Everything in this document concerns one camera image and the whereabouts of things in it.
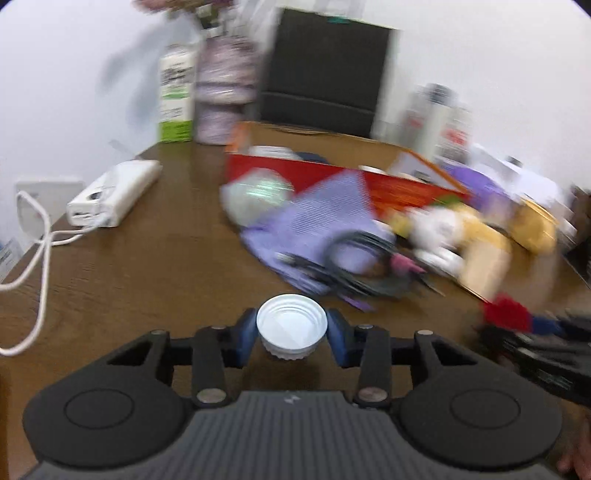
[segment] cardboard box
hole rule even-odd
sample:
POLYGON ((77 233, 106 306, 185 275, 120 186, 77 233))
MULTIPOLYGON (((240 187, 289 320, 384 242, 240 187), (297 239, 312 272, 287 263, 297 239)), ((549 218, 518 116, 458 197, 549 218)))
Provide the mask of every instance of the cardboard box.
POLYGON ((342 171, 343 168, 358 169, 361 165, 387 170, 401 160, 405 164, 415 161, 421 170, 432 172, 430 177, 435 184, 363 171, 372 205, 381 218, 386 217, 391 209, 425 207, 450 195, 463 201, 469 199, 468 191, 460 183, 412 151, 351 135, 242 122, 236 127, 226 152, 227 181, 241 177, 252 168, 269 168, 291 182, 296 193, 342 171), (294 152, 315 153, 330 164, 253 157, 249 155, 249 149, 255 145, 287 147, 294 152))

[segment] white bottle cap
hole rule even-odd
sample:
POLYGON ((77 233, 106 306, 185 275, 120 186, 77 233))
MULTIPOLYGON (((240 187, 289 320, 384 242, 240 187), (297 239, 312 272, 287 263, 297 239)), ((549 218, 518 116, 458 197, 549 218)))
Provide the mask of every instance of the white bottle cap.
POLYGON ((256 314, 262 344, 273 355, 296 360, 310 355, 326 333, 326 312, 314 300, 296 294, 267 300, 256 314))

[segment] wooden table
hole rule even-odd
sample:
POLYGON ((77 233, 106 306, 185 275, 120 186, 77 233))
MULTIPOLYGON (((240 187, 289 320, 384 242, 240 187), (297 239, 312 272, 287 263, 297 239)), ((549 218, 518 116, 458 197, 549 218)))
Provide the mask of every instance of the wooden table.
MULTIPOLYGON (((156 146, 145 158, 164 164, 159 181, 122 225, 53 249, 47 320, 37 343, 15 358, 0 358, 0 414, 7 419, 10 478, 35 463, 21 425, 28 400, 49 385, 115 347, 156 328, 173 337, 199 327, 233 323, 242 311, 294 291, 241 245, 219 205, 224 157, 216 147, 193 143, 156 146)), ((28 261, 31 253, 23 261, 28 261)), ((591 294, 557 255, 531 257, 514 245, 503 289, 535 312, 565 307, 591 310, 591 294)), ((456 341, 473 337, 481 302, 458 286, 437 279, 446 297, 425 291, 394 303, 375 302, 376 313, 361 313, 328 299, 352 323, 374 323, 395 336, 431 329, 456 341)), ((37 310, 39 274, 16 292, 2 295, 0 338, 13 345, 31 329, 37 310)), ((410 387, 404 367, 392 369, 395 393, 410 387)), ((229 371, 241 388, 351 390, 354 369, 335 365, 323 343, 301 362, 270 357, 257 343, 243 371, 229 371)), ((189 392, 189 368, 178 369, 174 388, 189 392)))

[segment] green and white box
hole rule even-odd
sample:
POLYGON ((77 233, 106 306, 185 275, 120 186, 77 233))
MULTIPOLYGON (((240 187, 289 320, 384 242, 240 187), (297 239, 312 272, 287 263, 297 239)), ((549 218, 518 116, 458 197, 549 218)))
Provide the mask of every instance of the green and white box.
POLYGON ((185 142, 193 131, 194 51, 172 45, 160 59, 160 141, 185 142))

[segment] blue object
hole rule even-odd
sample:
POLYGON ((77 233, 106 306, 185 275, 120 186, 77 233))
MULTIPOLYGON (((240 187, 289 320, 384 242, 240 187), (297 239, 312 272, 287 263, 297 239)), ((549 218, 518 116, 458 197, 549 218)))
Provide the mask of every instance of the blue object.
POLYGON ((531 333, 534 335, 559 335, 564 331, 556 319, 532 315, 531 333))
POLYGON ((252 347, 258 336, 258 329, 256 328, 257 312, 257 309, 248 309, 236 322, 235 328, 238 330, 236 353, 238 354, 239 368, 244 367, 248 363, 252 347))
POLYGON ((295 154, 304 161, 311 161, 314 163, 324 163, 325 165, 330 165, 330 162, 326 160, 324 157, 318 155, 318 153, 295 152, 295 154))
POLYGON ((338 366, 345 367, 345 358, 347 346, 345 345, 345 333, 341 329, 339 322, 333 317, 330 310, 326 312, 326 338, 329 341, 330 349, 335 357, 338 366))

